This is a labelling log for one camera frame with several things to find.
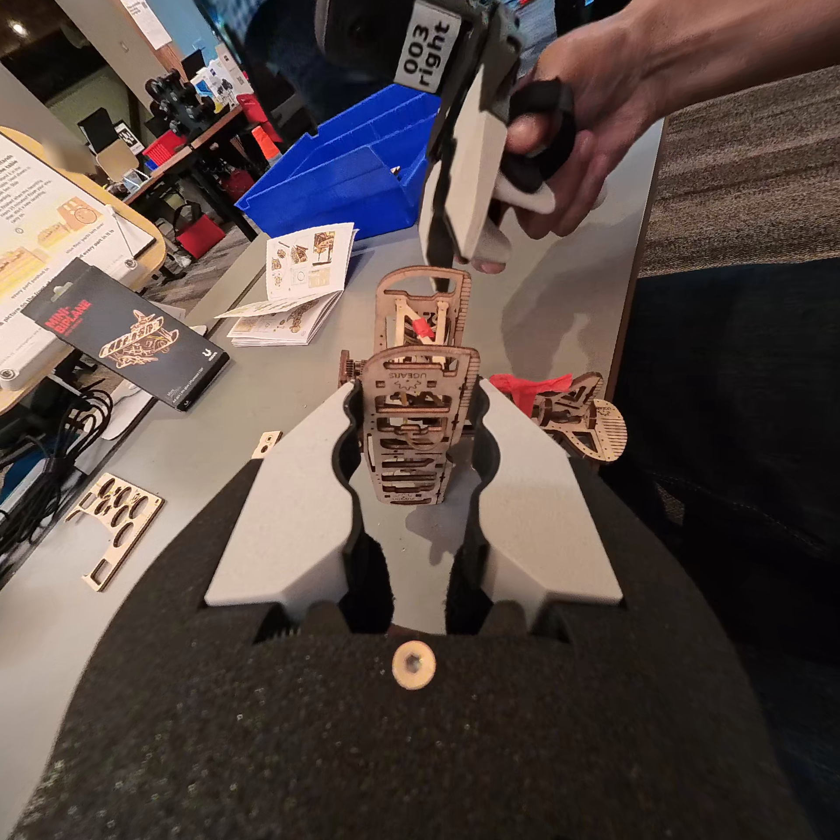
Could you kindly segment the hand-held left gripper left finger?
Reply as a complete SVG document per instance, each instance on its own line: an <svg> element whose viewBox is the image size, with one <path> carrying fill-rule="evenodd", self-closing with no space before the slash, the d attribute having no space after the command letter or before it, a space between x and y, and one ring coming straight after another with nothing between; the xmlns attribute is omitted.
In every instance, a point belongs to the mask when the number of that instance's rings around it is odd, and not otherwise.
<svg viewBox="0 0 840 840"><path fill-rule="evenodd" d="M351 430L345 403L353 388L343 385L263 458L206 590L208 606L309 608L348 592L343 550L353 494L333 453Z"/></svg>

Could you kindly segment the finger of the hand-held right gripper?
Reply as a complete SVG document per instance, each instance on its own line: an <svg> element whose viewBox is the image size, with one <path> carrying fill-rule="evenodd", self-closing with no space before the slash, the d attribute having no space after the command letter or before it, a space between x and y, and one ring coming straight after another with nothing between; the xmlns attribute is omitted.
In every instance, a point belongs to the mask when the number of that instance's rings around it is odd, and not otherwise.
<svg viewBox="0 0 840 840"><path fill-rule="evenodd" d="M510 242L488 218L508 130L502 119L480 105L485 75L484 65L479 65L455 121L445 222L458 256L508 260Z"/></svg>
<svg viewBox="0 0 840 840"><path fill-rule="evenodd" d="M447 105L441 105L427 145L427 172L418 218L418 233L426 266L451 269L459 256L457 235L446 202L459 190L463 168L463 141Z"/></svg>

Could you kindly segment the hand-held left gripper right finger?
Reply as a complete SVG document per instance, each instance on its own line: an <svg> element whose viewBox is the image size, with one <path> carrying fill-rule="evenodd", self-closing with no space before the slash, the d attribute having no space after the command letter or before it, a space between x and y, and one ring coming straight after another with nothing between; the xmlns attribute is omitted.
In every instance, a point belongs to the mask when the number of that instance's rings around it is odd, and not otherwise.
<svg viewBox="0 0 840 840"><path fill-rule="evenodd" d="M621 587L568 456L487 379L470 415L479 476L463 541L470 588L521 606L618 605Z"/></svg>

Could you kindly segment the wooden biplane model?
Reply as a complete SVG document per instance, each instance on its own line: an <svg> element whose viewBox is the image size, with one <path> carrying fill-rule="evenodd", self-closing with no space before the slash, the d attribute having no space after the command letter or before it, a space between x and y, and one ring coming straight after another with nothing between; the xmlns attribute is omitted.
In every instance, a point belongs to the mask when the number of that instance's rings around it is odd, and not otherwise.
<svg viewBox="0 0 840 840"><path fill-rule="evenodd" d="M361 388L359 438L376 496L385 504L437 505L479 379L480 354L463 346L471 276L462 269L400 268L375 295L374 354L340 356L339 385ZM570 453L608 464L627 446L627 426L601 398L603 377L587 372L569 391L538 394L531 421Z"/></svg>

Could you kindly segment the person's right forearm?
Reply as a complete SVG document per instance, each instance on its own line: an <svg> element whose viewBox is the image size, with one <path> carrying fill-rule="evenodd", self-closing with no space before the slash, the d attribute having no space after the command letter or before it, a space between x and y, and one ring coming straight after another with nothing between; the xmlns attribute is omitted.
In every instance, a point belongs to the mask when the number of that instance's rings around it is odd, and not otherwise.
<svg viewBox="0 0 840 840"><path fill-rule="evenodd" d="M838 1L650 2L639 25L652 121L839 61Z"/></svg>

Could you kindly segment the grey desk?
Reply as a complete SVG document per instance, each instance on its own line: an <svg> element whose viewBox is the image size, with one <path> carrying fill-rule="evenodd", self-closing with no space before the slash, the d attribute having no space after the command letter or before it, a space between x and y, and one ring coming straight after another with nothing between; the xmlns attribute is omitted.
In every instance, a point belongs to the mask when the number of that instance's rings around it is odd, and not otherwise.
<svg viewBox="0 0 840 840"><path fill-rule="evenodd" d="M473 271L464 333L485 375L544 381L599 371L615 390L629 301L644 251L664 123L648 129L607 179L605 201L572 234L532 240L512 213L502 225L511 261L497 276ZM421 262L417 229L353 249L343 297L308 346L235 348L229 327L213 341L230 362L189 413L154 404L90 467L164 500L109 586L82 580L106 538L89 517L60 519L2 588L2 814L10 837L45 770L70 698L126 596L174 537L247 463L260 436L286 437L337 388L340 352L371 355L381 278Z"/></svg>

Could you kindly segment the person's right hand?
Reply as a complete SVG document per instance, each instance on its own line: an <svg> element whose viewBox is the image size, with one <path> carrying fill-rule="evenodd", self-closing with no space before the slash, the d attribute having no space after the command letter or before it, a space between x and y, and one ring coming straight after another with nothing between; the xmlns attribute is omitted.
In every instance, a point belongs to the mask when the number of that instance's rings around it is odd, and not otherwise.
<svg viewBox="0 0 840 840"><path fill-rule="evenodd" d="M557 38L518 83L558 78L573 92L576 135L570 158L548 184L554 210L515 213L533 239L572 233L596 205L604 183L635 141L657 121L650 51L668 2L633 1L623 11Z"/></svg>

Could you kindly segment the blue plastic bin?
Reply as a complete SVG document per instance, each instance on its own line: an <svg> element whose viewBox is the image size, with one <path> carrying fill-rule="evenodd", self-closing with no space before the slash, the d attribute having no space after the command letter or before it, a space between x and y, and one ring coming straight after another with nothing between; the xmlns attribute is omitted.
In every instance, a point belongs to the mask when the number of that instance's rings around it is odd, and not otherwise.
<svg viewBox="0 0 840 840"><path fill-rule="evenodd" d="M276 238L353 223L359 238L415 225L439 97L391 85L304 134L236 203Z"/></svg>

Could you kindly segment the paper instruction booklet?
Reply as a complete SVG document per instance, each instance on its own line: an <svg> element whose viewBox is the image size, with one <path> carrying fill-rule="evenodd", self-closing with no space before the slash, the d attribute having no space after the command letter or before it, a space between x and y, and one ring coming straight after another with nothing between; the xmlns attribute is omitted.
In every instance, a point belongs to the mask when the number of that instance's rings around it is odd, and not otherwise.
<svg viewBox="0 0 840 840"><path fill-rule="evenodd" d="M352 223L310 227L266 245L267 300L218 316L235 347L306 346L342 296L358 233Z"/></svg>

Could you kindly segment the wooden cut-out part sheet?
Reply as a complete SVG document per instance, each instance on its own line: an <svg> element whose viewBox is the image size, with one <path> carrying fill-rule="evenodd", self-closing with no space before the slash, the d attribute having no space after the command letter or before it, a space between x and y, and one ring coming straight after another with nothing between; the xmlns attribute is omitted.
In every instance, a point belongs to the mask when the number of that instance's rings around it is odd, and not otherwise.
<svg viewBox="0 0 840 840"><path fill-rule="evenodd" d="M164 498L109 472L101 473L81 495L64 522L88 516L99 521L109 537L102 557L82 577L93 591L109 586L164 505Z"/></svg>

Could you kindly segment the black lens rack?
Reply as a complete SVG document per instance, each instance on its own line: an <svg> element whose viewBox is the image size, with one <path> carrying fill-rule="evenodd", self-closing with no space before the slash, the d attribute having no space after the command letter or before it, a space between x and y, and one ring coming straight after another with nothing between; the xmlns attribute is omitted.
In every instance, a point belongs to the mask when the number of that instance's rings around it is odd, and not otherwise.
<svg viewBox="0 0 840 840"><path fill-rule="evenodd" d="M162 117L174 133L194 140L206 130L206 117L213 116L214 108L207 111L194 85L184 81L177 70L148 79L144 88L151 97L150 111Z"/></svg>

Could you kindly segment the person's dark trousers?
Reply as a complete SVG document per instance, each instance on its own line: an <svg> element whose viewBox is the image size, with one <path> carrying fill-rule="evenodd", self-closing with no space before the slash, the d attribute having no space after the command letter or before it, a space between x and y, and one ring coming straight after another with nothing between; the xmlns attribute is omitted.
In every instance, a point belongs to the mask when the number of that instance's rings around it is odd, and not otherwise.
<svg viewBox="0 0 840 840"><path fill-rule="evenodd" d="M614 403L603 478L700 588L838 838L838 258L642 279Z"/></svg>

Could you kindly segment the red storage bin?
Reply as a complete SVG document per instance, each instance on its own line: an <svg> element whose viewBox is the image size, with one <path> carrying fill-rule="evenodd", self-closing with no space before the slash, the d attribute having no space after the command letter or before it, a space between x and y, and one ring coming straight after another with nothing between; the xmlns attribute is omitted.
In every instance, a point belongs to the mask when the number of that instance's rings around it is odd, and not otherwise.
<svg viewBox="0 0 840 840"><path fill-rule="evenodd" d="M155 167L161 167L187 145L188 142L185 137L170 129L143 149L142 154Z"/></svg>
<svg viewBox="0 0 840 840"><path fill-rule="evenodd" d="M225 231L206 214L190 223L175 235L175 241L194 259L200 259L220 244Z"/></svg>

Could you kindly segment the black packaging card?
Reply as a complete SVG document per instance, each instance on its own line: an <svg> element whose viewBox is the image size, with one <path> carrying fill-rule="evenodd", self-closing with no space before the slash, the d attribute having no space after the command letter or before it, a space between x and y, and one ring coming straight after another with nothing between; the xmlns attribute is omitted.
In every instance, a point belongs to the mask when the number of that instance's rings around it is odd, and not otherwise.
<svg viewBox="0 0 840 840"><path fill-rule="evenodd" d="M197 401L229 360L209 339L79 258L22 313L180 412Z"/></svg>

